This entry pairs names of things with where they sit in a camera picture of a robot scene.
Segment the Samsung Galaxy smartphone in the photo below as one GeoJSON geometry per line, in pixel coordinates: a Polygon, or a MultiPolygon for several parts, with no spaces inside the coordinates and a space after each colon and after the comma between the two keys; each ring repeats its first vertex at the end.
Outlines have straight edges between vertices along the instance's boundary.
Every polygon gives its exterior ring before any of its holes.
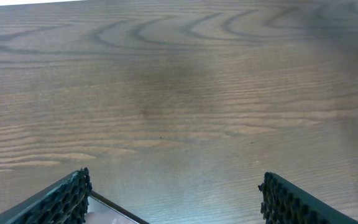
{"type": "Polygon", "coordinates": [[[86,224],[149,224],[95,191],[91,191],[88,203],[86,224]]]}

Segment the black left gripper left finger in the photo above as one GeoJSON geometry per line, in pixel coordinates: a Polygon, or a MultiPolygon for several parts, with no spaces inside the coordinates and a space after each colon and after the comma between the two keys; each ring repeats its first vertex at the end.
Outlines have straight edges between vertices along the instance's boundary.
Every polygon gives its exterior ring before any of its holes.
{"type": "Polygon", "coordinates": [[[91,191],[88,168],[76,170],[0,213],[0,224],[83,224],[91,191]]]}

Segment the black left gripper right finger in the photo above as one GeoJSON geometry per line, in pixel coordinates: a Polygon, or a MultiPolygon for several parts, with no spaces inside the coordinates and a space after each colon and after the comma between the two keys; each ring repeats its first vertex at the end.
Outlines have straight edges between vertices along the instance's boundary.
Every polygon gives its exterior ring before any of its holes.
{"type": "Polygon", "coordinates": [[[316,197],[287,181],[266,172],[258,186],[263,195],[260,212],[266,223],[278,224],[358,224],[316,197]]]}

